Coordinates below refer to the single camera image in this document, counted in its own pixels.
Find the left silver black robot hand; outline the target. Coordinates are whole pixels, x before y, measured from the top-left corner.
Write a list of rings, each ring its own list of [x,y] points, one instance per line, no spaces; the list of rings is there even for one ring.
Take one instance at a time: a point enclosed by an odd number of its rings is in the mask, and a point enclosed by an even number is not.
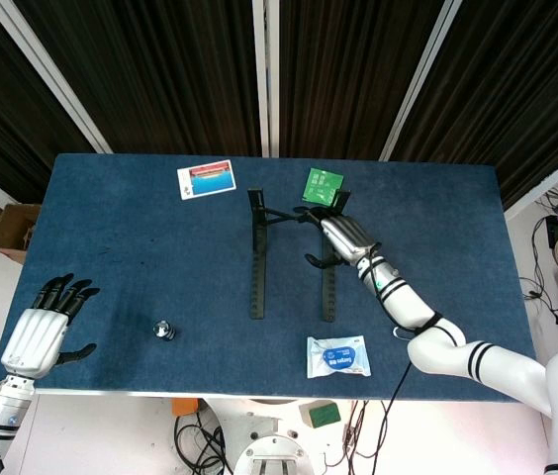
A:
[[[72,278],[68,273],[50,279],[20,316],[1,356],[8,376],[40,380],[55,366],[80,361],[96,350],[94,342],[74,351],[61,349],[85,302],[100,292],[90,279]]]

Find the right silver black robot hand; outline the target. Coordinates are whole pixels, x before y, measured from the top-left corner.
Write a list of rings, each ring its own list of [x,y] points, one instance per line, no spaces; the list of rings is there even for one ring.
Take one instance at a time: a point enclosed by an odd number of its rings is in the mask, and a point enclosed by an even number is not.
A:
[[[296,207],[293,209],[299,223],[314,224],[322,233],[324,242],[331,246],[323,259],[306,253],[307,261],[318,269],[346,264],[356,266],[367,256],[376,240],[353,218],[333,207]]]

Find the black folding laptop stand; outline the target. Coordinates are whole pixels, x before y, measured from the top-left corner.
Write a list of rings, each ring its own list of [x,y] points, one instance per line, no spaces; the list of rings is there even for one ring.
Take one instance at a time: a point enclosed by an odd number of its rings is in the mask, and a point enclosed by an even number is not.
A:
[[[335,268],[347,265],[332,247],[330,240],[323,232],[324,218],[339,217],[350,197],[348,190],[338,189],[334,192],[330,206],[295,207],[292,214],[284,213],[265,206],[263,190],[249,188],[247,190],[251,212],[252,231],[252,280],[250,291],[250,317],[253,320],[264,319],[265,270],[267,251],[267,230],[271,225],[284,222],[311,223],[321,233],[323,258],[319,259],[310,253],[305,254],[306,260],[319,269],[322,274],[322,317],[327,323],[335,320]]]

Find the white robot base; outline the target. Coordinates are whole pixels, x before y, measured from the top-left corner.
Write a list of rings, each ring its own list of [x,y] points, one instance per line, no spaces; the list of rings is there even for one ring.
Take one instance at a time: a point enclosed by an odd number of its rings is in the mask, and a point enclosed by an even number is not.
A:
[[[336,402],[341,421],[321,428],[304,424],[299,407]],[[223,430],[232,475],[325,475],[341,446],[350,404],[330,399],[210,398]]]

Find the green printed packet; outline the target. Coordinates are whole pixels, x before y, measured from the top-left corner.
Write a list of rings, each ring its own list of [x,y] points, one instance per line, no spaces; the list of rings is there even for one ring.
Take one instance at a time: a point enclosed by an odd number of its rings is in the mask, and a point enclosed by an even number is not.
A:
[[[341,174],[311,168],[302,199],[308,203],[330,206],[336,191],[342,187],[343,180]]]

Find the brown cardboard box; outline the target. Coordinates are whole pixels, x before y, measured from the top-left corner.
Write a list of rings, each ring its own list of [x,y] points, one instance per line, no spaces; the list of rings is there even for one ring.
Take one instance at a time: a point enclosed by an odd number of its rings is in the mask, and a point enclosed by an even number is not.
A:
[[[24,264],[37,219],[39,204],[7,204],[0,216],[0,253]]]

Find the white blue wet wipes pack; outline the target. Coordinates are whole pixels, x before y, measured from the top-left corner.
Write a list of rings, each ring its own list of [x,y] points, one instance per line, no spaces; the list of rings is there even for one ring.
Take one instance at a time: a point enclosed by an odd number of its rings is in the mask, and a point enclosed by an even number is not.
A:
[[[307,338],[307,378],[343,373],[369,377],[371,367],[363,335]]]

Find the blue table cloth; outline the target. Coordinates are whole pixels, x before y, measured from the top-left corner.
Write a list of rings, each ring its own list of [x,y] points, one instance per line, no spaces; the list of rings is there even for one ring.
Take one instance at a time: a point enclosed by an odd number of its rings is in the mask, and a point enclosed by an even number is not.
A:
[[[236,189],[183,201],[176,170],[199,156],[62,154],[55,160],[4,335],[51,278],[71,273],[100,292],[63,349],[94,342],[54,368],[39,391],[138,391],[265,397],[496,401],[467,378],[408,371],[405,343],[359,279],[335,270],[335,320],[322,317],[320,254],[310,224],[268,232],[264,319],[250,317],[247,190],[290,212],[311,168],[344,177],[345,212],[410,286],[470,341],[534,355],[495,170],[443,165],[236,157]],[[156,322],[176,330],[157,338]],[[307,338],[363,335],[371,375],[307,378]]]

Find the blue red picture card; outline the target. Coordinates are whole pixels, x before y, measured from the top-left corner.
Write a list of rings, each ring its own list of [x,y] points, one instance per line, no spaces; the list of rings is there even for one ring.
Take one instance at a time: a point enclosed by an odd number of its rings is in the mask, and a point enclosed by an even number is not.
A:
[[[179,168],[176,173],[183,201],[236,189],[233,166],[229,159]]]

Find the dark pleated curtain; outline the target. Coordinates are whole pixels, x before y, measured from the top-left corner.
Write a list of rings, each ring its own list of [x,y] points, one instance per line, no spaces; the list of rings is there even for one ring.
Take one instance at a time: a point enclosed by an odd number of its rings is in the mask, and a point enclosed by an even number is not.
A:
[[[280,0],[283,157],[376,160],[444,0]]]
[[[0,24],[0,188],[40,203],[56,156],[92,150]]]
[[[261,154],[251,0],[15,0],[114,152]]]
[[[494,167],[505,208],[558,169],[558,0],[463,0],[393,161]]]

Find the orange block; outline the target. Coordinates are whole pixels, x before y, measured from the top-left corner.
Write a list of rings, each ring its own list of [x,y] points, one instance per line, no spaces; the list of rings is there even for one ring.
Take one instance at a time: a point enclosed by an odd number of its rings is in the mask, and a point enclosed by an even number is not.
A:
[[[176,418],[197,413],[199,410],[198,398],[172,398],[171,412]]]

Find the green topped small box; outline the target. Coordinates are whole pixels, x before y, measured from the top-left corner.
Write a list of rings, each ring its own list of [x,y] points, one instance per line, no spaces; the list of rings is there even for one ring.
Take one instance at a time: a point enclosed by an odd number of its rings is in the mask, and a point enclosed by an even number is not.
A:
[[[313,401],[299,407],[304,424],[310,428],[323,428],[341,421],[336,402]]]

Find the white frame post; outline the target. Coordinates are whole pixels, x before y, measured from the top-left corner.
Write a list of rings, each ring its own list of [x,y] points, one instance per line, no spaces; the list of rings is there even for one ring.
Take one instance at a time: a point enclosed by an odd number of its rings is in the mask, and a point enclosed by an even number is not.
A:
[[[443,0],[421,56],[419,57],[411,82],[379,155],[379,161],[385,162],[391,159],[404,125],[463,3],[464,0]]]
[[[506,221],[509,221],[521,213],[527,206],[540,198],[545,192],[549,191],[558,184],[558,169],[542,180],[541,183],[525,193],[505,212]]]
[[[251,0],[262,157],[280,156],[280,0]]]
[[[0,25],[92,148],[97,153],[112,153],[104,135],[13,0],[0,0]]]

